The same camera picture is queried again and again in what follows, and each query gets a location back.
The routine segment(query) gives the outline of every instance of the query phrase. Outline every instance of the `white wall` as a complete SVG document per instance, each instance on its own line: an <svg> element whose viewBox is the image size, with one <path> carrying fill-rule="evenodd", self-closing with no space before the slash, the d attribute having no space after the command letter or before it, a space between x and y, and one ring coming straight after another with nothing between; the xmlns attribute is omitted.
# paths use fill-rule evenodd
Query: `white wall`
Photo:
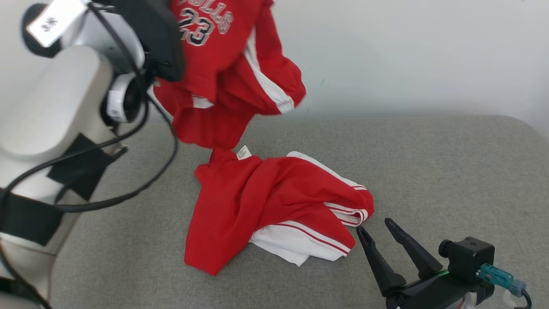
<svg viewBox="0 0 549 309"><path fill-rule="evenodd" d="M0 0L0 113L47 60L19 39L29 0ZM290 117L504 114L549 139L549 1L277 0L308 97Z"/></svg>

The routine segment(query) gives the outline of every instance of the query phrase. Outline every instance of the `blue connector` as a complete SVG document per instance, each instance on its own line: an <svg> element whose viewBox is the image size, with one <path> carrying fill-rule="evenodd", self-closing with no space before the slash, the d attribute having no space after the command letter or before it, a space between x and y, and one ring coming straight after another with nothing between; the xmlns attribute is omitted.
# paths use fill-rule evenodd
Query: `blue connector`
<svg viewBox="0 0 549 309"><path fill-rule="evenodd" d="M504 287L516 297L522 297L522 290L526 289L526 283L520 280L514 280L513 275L490 264L483 264L480 267L480 274L478 277L493 285Z"/></svg>

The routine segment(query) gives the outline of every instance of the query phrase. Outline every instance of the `number 23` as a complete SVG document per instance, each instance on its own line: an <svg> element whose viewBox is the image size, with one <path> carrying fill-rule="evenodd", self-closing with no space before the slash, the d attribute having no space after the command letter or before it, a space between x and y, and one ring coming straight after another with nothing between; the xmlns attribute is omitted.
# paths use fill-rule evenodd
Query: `number 23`
<svg viewBox="0 0 549 309"><path fill-rule="evenodd" d="M179 31L183 33L181 40L187 40L187 43L195 46L202 46L210 37L210 34L215 29L215 25L205 17L199 17L197 11L193 9L184 9L181 11L181 17L184 19L179 21ZM198 28L195 31L190 31L189 26L197 24Z"/></svg>

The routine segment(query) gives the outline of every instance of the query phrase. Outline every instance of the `black cable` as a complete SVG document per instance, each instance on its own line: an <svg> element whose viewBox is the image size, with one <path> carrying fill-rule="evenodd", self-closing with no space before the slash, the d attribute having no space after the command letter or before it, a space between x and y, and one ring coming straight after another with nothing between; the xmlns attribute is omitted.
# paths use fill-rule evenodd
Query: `black cable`
<svg viewBox="0 0 549 309"><path fill-rule="evenodd" d="M526 299L526 307L515 307L515 309L532 309L532 299L526 290L522 290L522 296Z"/></svg>
<svg viewBox="0 0 549 309"><path fill-rule="evenodd" d="M88 3L87 6L88 6L88 9L97 17L99 22L102 23L102 25L105 27L107 32L112 36L113 40L118 45L118 48L124 54L124 57L125 57L126 61L128 62L128 64L132 68L132 71L135 73L137 86L138 86L138 88L141 92L142 98L145 100L145 102L144 102L145 111L144 111L144 114L143 114L143 118L135 128L133 128L132 130L130 130L129 132L127 132L123 135L120 135L119 137L116 137L112 140L109 140L109 141L103 142L101 144L95 145L93 147L90 147L90 148L87 148L87 149L84 149L84 150L80 150L80 151L76 151L74 153L67 154L67 155L62 156L60 158L53 159L53 160L50 160L48 162L42 163L42 164L26 171L25 173L18 176L17 178L15 178L10 184L8 184L4 188L4 190L0 191L0 218L3 215L4 204L5 204L8 196L9 196L9 194L13 191L13 189L19 183L21 183L26 178L28 178L31 175L39 172L42 169L48 168L48 167L50 167L50 166L52 166L56 163L62 162L64 160L80 156L80 155L82 155L84 153L87 153L87 152L90 152L90 151L94 151L94 150L97 150L97 149L101 149L101 148L104 148L104 147L107 147L107 146L117 144L117 143L121 142L122 140L125 140L128 137L130 137L130 136L134 135L135 133L137 133L138 131L140 131L143 128L143 126L145 125L145 123L147 122L147 119L149 117L149 104L148 104L148 102L152 102L152 104L154 105L156 110L160 113L160 115L162 116L164 121L166 121L166 123L170 127L170 131L171 131L171 133L173 135L173 139L174 139L172 155L170 156L167 163L160 169L160 172L158 172L154 177L151 178L150 181L148 181L147 183L145 183L144 185L139 187L134 192L130 192L128 194L125 194L125 195L122 195L122 196L119 196L119 197L111 198L109 200L105 200L105 201L101 201L101 202L90 203L90 204L87 204L87 205L84 205L84 206L82 206L82 205L78 205L78 206L75 206L75 205L53 205L52 207L54 207L54 208L56 208L60 211L63 211L63 212L86 212L86 211L93 211L93 210L103 209L103 208L107 208L107 207L110 207L110 206L117 205L117 204L119 204L123 201L126 201L126 200L128 200L132 197L137 196L140 192L142 192L146 188L150 187L151 184L153 182L155 182L162 175L162 173L164 173L167 170L168 166L173 162L173 160L176 157L177 150L178 150L178 140L177 140L176 135L174 134L175 130L174 130L173 126L171 125L169 117L164 113L164 111L160 108L160 106L154 100L151 100L150 96L147 94L147 88L145 86L144 78L141 75L139 69L137 68L135 62L133 61L133 57L131 56L131 53L129 52L127 47L124 45L122 39L118 36L118 34L115 32L115 30L112 28L112 26L108 23L108 21L105 20L105 18L101 15L99 10L93 5L92 2ZM0 262L2 262L2 265L4 265L4 267L6 268L8 273L16 280L16 282L19 282L26 290L28 290L36 298L36 300L40 303L40 305L44 309L52 309L52 307L48 304L48 302L36 290L36 288L34 286L32 286L30 283L28 283L21 276L21 274L19 274L13 268L13 266L9 263L9 261L7 260L7 258L5 256L5 253L4 253L1 242L0 242Z"/></svg>
<svg viewBox="0 0 549 309"><path fill-rule="evenodd" d="M124 147L120 148L120 150L118 150L117 153L112 155L113 161L116 161L116 160L120 159L120 157L122 157L127 152L128 152L128 147L124 146ZM70 187L74 184L74 182L76 182L78 179L90 176L90 174L92 174L92 173L99 173L99 170L100 169L104 170L104 168L105 167L99 166L99 167L95 167L92 171L84 171L82 173L76 173L75 174L75 179L73 179L71 182L66 183L61 188L61 190L59 190L59 192L57 192L57 195L53 199L53 204L56 205L65 196L67 191L70 190Z"/></svg>

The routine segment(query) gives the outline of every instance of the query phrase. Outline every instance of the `black strap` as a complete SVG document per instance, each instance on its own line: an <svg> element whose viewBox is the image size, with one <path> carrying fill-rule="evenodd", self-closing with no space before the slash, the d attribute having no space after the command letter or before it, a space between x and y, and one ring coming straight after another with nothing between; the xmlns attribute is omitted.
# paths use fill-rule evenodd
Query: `black strap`
<svg viewBox="0 0 549 309"><path fill-rule="evenodd" d="M65 154L93 145L80 134ZM47 177L63 184L64 191L70 189L89 201L105 169L116 159L97 149L55 164ZM49 204L9 194L0 214L0 231L46 246L59 228L63 214Z"/></svg>
<svg viewBox="0 0 549 309"><path fill-rule="evenodd" d="M0 217L0 231L46 246L62 218L62 212L46 203L9 194Z"/></svg>
<svg viewBox="0 0 549 309"><path fill-rule="evenodd" d="M80 134L65 155L94 145L94 142ZM66 189L76 192L84 200L89 201L106 168L115 160L101 149L96 149L57 163L48 173L48 178L65 185Z"/></svg>

